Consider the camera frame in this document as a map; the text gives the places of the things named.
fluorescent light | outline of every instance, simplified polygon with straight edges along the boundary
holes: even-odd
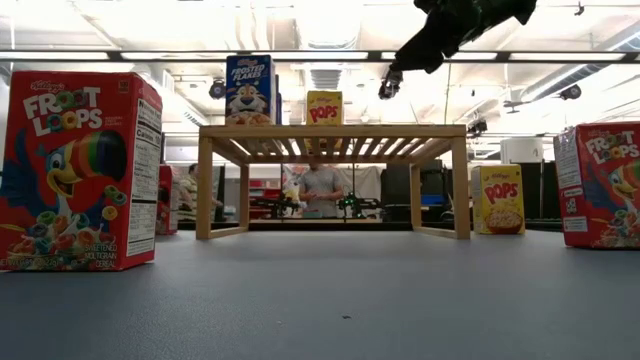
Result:
[[[511,60],[519,61],[617,61],[624,53],[513,53]]]
[[[106,52],[0,51],[0,59],[17,60],[109,60]]]
[[[462,51],[456,53],[451,57],[451,60],[493,60],[498,56],[496,52],[485,52],[485,51]],[[394,52],[383,52],[381,55],[382,60],[395,60],[396,53]]]
[[[495,52],[459,52],[451,57],[451,60],[493,60],[498,56]]]
[[[295,63],[289,66],[291,70],[362,70],[362,65],[355,64],[337,64],[337,63],[324,63],[324,64],[312,64],[312,63]]]
[[[394,52],[383,52],[381,55],[382,60],[395,60],[396,53]]]
[[[296,51],[296,52],[252,52],[253,55],[271,55],[274,60],[365,60],[366,51]]]
[[[126,60],[221,60],[234,52],[123,52]]]

froot loops cereal box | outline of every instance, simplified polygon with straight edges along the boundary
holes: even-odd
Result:
[[[520,165],[482,165],[471,170],[473,229],[477,234],[524,233]]]
[[[640,247],[640,123],[578,125],[554,138],[564,240]]]
[[[276,123],[275,73],[275,63],[270,55],[227,57],[226,125]]]
[[[343,123],[344,102],[341,91],[319,91],[307,92],[307,119],[308,126],[340,126]],[[342,140],[336,141],[334,149],[339,149]],[[312,152],[313,147],[309,140],[305,140],[308,151]],[[327,149],[326,139],[320,139],[320,149]]]
[[[0,270],[121,270],[154,257],[162,101],[133,73],[16,72]]]

pops logo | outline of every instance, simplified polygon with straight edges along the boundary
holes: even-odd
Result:
[[[487,195],[491,205],[495,204],[496,199],[506,199],[510,197],[518,196],[518,184],[516,183],[502,183],[494,184],[484,188],[484,193]]]
[[[331,105],[318,106],[310,109],[309,113],[311,114],[311,120],[314,123],[317,123],[318,119],[327,119],[338,116],[338,107]]]

black equipment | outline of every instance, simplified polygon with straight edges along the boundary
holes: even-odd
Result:
[[[293,213],[300,208],[298,203],[291,201],[291,198],[285,198],[282,194],[280,194],[280,198],[277,200],[264,197],[252,198],[250,204],[251,206],[269,209],[271,211],[271,219],[281,219],[287,216],[289,209],[291,210],[290,215],[293,215]]]
[[[515,17],[525,25],[536,8],[536,0],[414,0],[427,14],[424,27],[400,50],[389,66],[378,91],[380,99],[390,99],[400,90],[402,72],[436,71],[458,52],[489,29]]]
[[[366,216],[362,213],[362,210],[376,210],[381,207],[378,199],[359,198],[353,192],[347,193],[347,196],[338,201],[338,208],[340,210],[346,210],[351,208],[351,216],[355,219],[365,219]]]

ceiling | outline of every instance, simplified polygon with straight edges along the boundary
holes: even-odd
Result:
[[[411,0],[1,1],[3,49],[394,50],[425,20]],[[640,0],[583,0],[582,5],[584,13],[575,16],[577,1],[538,0],[528,25],[509,20],[463,50],[602,51],[640,35]],[[130,71],[133,66],[13,64],[14,69],[91,71]],[[153,73],[166,70],[184,104],[209,123],[220,123],[224,101],[211,99],[208,88],[215,78],[224,77],[223,65],[166,63],[146,68]],[[369,123],[392,124],[462,124],[484,118],[489,132],[541,133],[585,121],[640,118],[638,92],[630,91],[638,85],[637,65],[609,66],[582,79],[583,96],[578,100],[547,97],[508,113],[511,109],[504,108],[504,101],[519,101],[520,94],[548,87],[576,66],[443,65],[431,75],[406,74],[398,96],[381,101],[377,90],[385,64],[278,63],[285,121],[304,121],[305,94],[314,88],[311,74],[329,68],[341,70],[336,85],[345,94],[348,123],[360,123],[363,117]],[[176,118],[164,120],[171,132],[197,129],[178,116],[180,111],[175,113]],[[495,143],[489,138],[481,141]]]

